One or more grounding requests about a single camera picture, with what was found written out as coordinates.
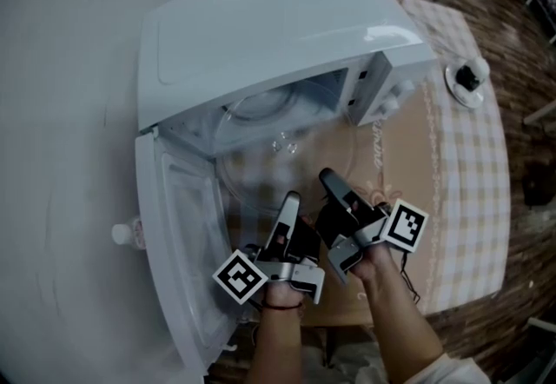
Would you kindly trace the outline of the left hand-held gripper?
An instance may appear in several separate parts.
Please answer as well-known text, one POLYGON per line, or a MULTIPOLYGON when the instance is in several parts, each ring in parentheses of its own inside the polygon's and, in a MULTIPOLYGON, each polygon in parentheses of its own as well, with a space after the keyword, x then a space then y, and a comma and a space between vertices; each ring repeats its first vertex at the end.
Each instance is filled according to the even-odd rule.
POLYGON ((237 249, 213 273, 215 282, 240 305, 265 284, 280 282, 320 303, 325 280, 325 271, 317 265, 321 238, 298 216, 300 203, 297 192, 287 192, 265 248, 249 253, 237 249))

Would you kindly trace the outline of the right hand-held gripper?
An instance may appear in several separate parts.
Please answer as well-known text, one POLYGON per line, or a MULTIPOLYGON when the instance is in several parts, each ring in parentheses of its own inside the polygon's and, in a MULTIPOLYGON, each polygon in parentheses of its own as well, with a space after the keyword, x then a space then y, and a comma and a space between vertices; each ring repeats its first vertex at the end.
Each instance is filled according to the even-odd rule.
POLYGON ((324 168, 319 180, 328 203, 314 227, 328 248, 328 261, 341 283, 348 282, 348 271, 373 245, 386 243, 405 254, 417 249, 428 213, 401 199, 393 207, 384 202, 372 207, 331 168, 324 168))

